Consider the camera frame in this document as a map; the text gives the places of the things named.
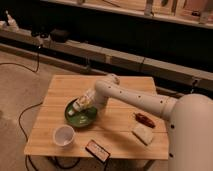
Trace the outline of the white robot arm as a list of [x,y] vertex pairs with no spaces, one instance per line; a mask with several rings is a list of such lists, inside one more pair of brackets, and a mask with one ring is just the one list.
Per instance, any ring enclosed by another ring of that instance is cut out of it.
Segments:
[[108,75],[95,82],[95,101],[105,105],[115,98],[169,124],[168,171],[213,171],[213,100],[201,94],[179,99],[126,89],[118,77]]

